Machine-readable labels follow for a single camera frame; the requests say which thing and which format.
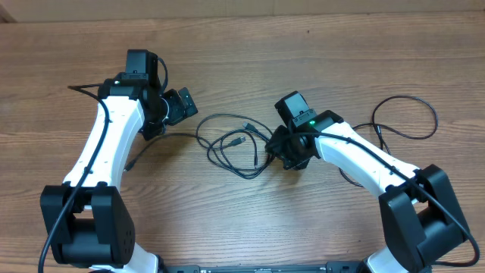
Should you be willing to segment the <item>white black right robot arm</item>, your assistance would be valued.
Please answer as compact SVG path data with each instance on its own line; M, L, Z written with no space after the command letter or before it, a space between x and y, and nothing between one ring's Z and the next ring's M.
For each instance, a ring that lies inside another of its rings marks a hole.
M283 124L265 147L285 169L300 170L311 158L349 174L377 198L386 246L363 261L328 262L324 272L430 272L442 257L472 241L447 174L392 157L359 136L336 113L317 114L295 91L275 108Z

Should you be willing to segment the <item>black USB cable gray plug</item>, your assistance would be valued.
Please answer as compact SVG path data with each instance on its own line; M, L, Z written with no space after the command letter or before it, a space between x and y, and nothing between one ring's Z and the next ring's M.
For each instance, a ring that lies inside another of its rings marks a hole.
M368 128L377 140L378 148L393 155L384 132L407 140L426 140L438 131L439 125L438 111L427 100L418 96L394 95L377 103L369 121L352 128L356 131Z

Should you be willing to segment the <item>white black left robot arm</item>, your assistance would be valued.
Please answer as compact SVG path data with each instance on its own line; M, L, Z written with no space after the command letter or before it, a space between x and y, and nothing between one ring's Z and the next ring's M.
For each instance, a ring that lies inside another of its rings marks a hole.
M187 88L167 89L158 76L164 61L147 49L130 49L126 69L97 84L95 123L86 145L60 185L47 186L40 208L48 236L39 257L94 272L164 272L163 259L136 242L120 182L137 134L151 140L197 114Z

